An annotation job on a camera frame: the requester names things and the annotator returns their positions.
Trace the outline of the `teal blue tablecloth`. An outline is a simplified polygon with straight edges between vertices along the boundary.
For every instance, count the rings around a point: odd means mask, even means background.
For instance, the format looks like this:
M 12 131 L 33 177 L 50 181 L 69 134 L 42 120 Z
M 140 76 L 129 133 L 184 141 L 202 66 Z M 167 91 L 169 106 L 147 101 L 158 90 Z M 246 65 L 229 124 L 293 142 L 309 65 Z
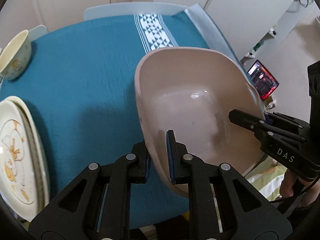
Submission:
M 136 66 L 146 54 L 135 15 L 98 18 L 36 39 L 27 70 L 5 80 L 39 132 L 56 197 L 91 163 L 106 165 L 143 140 L 135 100 Z

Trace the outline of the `tablet with red screen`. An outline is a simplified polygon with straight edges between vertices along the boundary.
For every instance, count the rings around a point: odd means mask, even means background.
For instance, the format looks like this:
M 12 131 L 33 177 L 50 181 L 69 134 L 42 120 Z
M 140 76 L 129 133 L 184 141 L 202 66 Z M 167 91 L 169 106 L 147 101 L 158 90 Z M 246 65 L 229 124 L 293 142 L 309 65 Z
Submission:
M 279 86 L 279 82 L 259 60 L 255 61 L 247 74 L 262 101 L 265 101 Z

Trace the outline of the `pink square bowl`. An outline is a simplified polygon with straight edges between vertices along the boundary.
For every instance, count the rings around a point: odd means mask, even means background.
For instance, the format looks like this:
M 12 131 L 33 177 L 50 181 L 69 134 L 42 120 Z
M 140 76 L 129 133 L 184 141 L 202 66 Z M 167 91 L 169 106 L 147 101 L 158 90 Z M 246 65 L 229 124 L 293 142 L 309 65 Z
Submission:
M 263 153 L 254 134 L 230 122 L 238 109 L 264 117 L 259 95 L 236 63 L 221 52 L 196 47 L 147 53 L 135 71 L 136 105 L 144 141 L 163 183 L 187 197 L 187 185 L 170 180 L 166 133 L 204 162 L 229 163 L 248 174 Z

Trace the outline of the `white refrigerator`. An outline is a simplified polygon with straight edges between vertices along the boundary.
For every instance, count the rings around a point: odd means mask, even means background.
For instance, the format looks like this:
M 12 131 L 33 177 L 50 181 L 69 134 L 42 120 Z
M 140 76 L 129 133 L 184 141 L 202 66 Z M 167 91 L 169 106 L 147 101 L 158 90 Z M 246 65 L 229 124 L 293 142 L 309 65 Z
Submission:
M 155 0 L 201 5 L 242 59 L 279 21 L 294 0 Z

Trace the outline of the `plain white plate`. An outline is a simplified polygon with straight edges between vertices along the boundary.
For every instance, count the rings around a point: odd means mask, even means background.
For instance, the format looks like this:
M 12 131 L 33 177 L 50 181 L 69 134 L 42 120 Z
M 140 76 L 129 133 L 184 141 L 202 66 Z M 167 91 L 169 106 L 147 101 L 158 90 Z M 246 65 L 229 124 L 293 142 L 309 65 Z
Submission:
M 43 192 L 44 192 L 44 206 L 46 206 L 50 202 L 50 178 L 49 178 L 49 170 L 47 165 L 46 154 L 43 148 L 41 137 L 35 126 L 32 114 L 29 111 L 27 105 L 24 103 L 24 101 L 19 97 L 13 96 L 13 95 L 5 99 L 13 102 L 22 111 L 22 113 L 25 115 L 26 119 L 29 122 L 32 135 L 35 141 L 37 160 L 40 165 L 41 177 L 42 177 L 42 183 L 43 183 Z

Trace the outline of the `white plate with duck print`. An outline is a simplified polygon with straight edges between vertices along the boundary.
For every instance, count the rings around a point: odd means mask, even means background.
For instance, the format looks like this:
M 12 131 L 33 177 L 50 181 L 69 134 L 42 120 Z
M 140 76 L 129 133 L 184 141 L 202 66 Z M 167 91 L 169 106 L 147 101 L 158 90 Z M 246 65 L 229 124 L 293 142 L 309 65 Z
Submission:
M 12 101 L 1 101 L 1 197 L 31 222 L 44 208 L 44 188 L 31 127 Z

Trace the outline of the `cream yellow bowl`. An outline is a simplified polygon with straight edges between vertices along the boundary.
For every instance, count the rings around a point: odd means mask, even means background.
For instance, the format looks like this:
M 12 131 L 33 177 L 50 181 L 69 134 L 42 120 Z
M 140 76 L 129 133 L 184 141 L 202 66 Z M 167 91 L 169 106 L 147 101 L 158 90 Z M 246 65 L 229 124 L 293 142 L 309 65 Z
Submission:
M 27 68 L 31 58 L 29 30 L 18 33 L 1 53 L 1 77 L 6 80 L 18 78 Z

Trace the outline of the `green striped bedsheet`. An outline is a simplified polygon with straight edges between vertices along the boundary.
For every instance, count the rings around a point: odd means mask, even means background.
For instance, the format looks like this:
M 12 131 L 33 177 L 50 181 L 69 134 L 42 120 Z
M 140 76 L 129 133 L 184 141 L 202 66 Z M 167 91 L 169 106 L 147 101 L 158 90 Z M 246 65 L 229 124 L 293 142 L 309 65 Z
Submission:
M 287 168 L 267 157 L 257 167 L 250 171 L 245 178 L 267 200 L 273 201 L 280 198 L 280 186 Z

